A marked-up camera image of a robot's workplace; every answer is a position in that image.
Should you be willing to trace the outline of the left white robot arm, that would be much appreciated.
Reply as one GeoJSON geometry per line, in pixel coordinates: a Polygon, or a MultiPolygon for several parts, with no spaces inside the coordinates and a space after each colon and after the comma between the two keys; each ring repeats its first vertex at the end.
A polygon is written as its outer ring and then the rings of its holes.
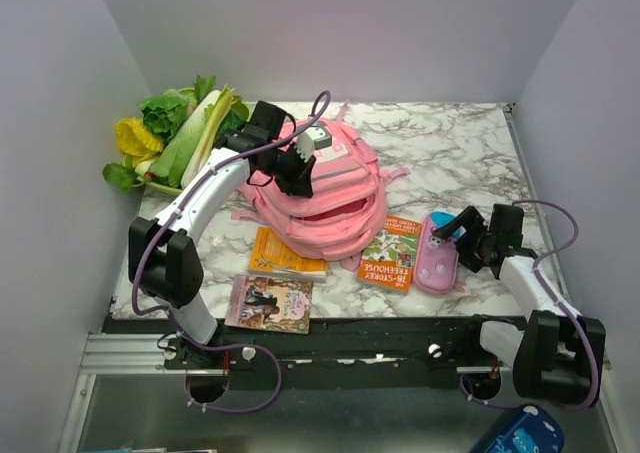
{"type": "Polygon", "coordinates": [[[128,233],[132,292],[153,297],[176,329],[189,340],[187,355],[201,368],[214,366],[222,353],[213,337],[218,322],[201,294],[203,267],[197,245],[228,198],[255,172],[266,175],[288,196],[312,196],[314,140],[307,134],[326,111],[329,92],[315,100],[309,119],[294,118],[260,101],[240,129],[221,133],[204,168],[182,193],[153,219],[137,218],[128,233]]]}

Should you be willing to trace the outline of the pink cartoon pencil case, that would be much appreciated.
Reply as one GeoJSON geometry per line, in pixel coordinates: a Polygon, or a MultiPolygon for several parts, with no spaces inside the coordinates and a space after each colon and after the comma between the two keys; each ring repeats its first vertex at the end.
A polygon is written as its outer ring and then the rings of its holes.
{"type": "Polygon", "coordinates": [[[457,280],[458,252],[454,241],[462,230],[457,230],[446,240],[433,235],[433,231],[445,226],[454,216],[444,211],[430,213],[423,222],[413,267],[413,283],[424,293],[444,295],[449,291],[464,292],[466,283],[457,280]]]}

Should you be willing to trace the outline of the pink school backpack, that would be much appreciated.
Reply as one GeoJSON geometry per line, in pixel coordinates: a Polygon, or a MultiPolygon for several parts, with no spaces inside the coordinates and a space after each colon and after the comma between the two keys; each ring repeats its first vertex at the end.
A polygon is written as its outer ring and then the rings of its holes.
{"type": "Polygon", "coordinates": [[[344,122],[347,110],[344,105],[335,118],[321,118],[307,130],[315,141],[312,197],[287,196],[273,183],[245,184],[239,192],[252,208],[235,210],[231,218],[270,227],[303,258],[338,261],[355,271],[363,250],[384,226],[386,186],[410,169],[382,169],[376,151],[344,122]]]}

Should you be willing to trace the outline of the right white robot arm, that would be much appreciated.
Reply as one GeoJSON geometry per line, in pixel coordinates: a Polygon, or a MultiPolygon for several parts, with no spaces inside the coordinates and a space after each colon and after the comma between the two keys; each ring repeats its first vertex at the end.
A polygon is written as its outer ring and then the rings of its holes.
{"type": "Polygon", "coordinates": [[[480,330],[461,338],[460,352],[474,365],[495,356],[511,370],[523,398],[587,409],[599,398],[606,329],[574,308],[544,273],[545,257],[524,247],[524,204],[496,204],[489,219],[468,206],[431,232],[452,241],[468,270],[490,269],[526,318],[524,329],[508,321],[484,321],[480,330]]]}

